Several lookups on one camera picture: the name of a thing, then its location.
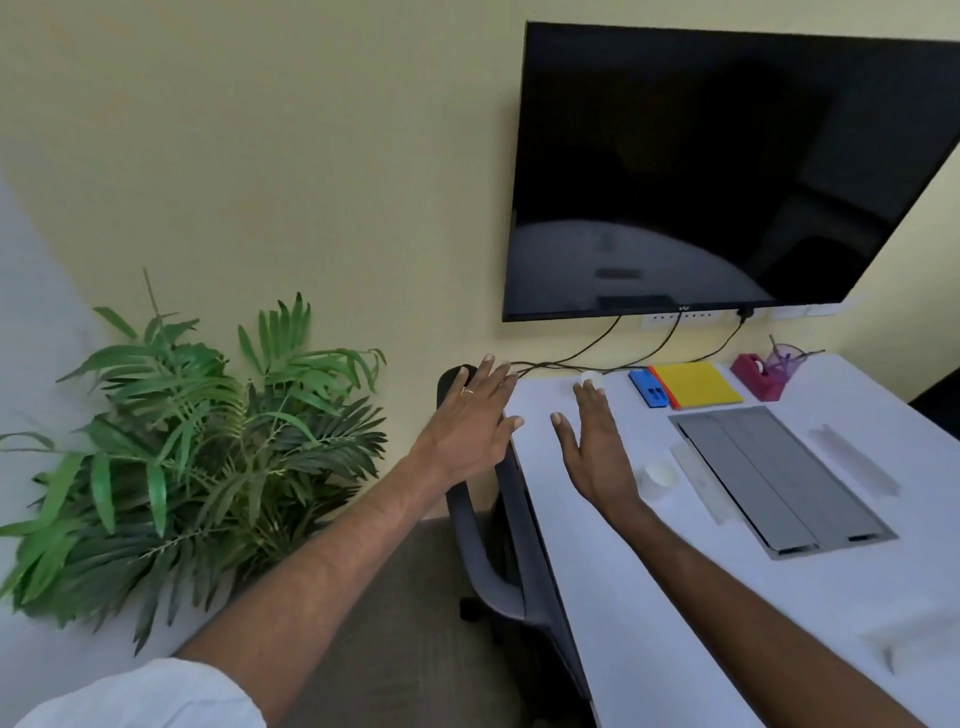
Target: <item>chair wheel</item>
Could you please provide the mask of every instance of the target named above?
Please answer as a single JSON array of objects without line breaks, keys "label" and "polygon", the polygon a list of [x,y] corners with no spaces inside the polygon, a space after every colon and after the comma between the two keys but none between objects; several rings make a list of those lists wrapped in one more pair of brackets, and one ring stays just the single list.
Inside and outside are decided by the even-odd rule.
[{"label": "chair wheel", "polygon": [[486,615],[486,605],[476,596],[464,596],[460,599],[460,619],[463,621],[480,621]]}]

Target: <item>desk surface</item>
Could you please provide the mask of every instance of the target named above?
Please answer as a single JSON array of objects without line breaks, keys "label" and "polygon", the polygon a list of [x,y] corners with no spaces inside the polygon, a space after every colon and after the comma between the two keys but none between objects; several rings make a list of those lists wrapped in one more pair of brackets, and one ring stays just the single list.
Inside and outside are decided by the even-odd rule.
[{"label": "desk surface", "polygon": [[[721,371],[745,405],[757,404]],[[563,412],[579,431],[576,380],[526,379],[507,413],[526,421],[514,445],[601,728],[760,726],[630,548],[570,485],[549,413]],[[605,386],[635,470],[670,458],[682,441],[672,411],[649,409],[626,374],[607,375]],[[859,635],[918,603],[960,608],[960,443],[837,355],[806,362],[769,407],[898,540],[772,561],[745,523],[718,526],[685,479],[653,508],[931,728],[956,725],[960,657],[894,675]],[[898,480],[900,496],[877,498],[848,477],[808,436],[823,424]]]}]

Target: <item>television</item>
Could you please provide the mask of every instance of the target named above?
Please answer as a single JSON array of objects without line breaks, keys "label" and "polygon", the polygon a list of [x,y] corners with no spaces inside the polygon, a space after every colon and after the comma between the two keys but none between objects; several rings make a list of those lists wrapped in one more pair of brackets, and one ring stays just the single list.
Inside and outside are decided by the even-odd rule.
[{"label": "television", "polygon": [[504,321],[839,303],[960,138],[960,43],[529,23]]}]

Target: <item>potted plant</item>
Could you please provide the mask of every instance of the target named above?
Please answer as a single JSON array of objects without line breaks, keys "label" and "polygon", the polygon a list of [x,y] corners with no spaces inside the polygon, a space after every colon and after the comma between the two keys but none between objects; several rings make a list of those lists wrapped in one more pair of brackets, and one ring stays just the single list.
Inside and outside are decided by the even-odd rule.
[{"label": "potted plant", "polygon": [[165,583],[168,624],[185,599],[209,609],[228,574],[243,583],[276,564],[376,476],[383,420],[358,395],[373,390],[385,358],[307,351],[311,310],[299,293],[292,307],[260,311],[258,351],[238,328],[256,372],[249,380],[228,373],[222,353],[183,341],[197,319],[175,321],[154,303],[138,334],[112,309],[94,310],[126,341],[62,378],[95,376],[107,396],[109,410],[84,428],[92,447],[57,450],[36,432],[0,436],[37,445],[7,449],[62,455],[34,478],[45,488],[36,518],[0,527],[0,536],[23,537],[0,597],[12,593],[14,610],[60,626],[99,627],[139,590],[139,651]]}]

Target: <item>wall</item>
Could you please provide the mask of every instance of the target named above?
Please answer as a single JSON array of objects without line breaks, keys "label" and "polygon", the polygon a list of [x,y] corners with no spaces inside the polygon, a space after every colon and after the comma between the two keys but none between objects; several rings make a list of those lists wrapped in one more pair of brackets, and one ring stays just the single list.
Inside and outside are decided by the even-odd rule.
[{"label": "wall", "polygon": [[[0,432],[33,429],[70,445],[70,430],[98,409],[87,383],[54,384],[58,376],[106,339],[100,324],[45,250],[30,221],[0,178]],[[73,435],[73,447],[83,447]],[[30,478],[56,458],[0,454],[0,523],[31,516],[39,495]],[[16,539],[0,539],[0,574],[13,563]],[[138,605],[131,604],[96,635],[88,625],[59,630],[54,623],[11,614],[0,606],[0,728],[14,725],[37,703],[71,692],[114,672],[169,655],[205,620],[201,610],[181,612],[173,627],[158,624],[138,657],[131,637]]]},{"label": "wall", "polygon": [[[0,165],[91,304],[238,323],[301,290],[318,344],[384,349],[391,459],[437,376],[576,351],[606,320],[499,322],[527,18],[960,38],[951,0],[20,0],[0,27]],[[910,398],[960,365],[960,158],[841,316],[745,327],[839,351]],[[708,352],[680,332],[654,361]],[[587,363],[654,348],[625,320]]]}]

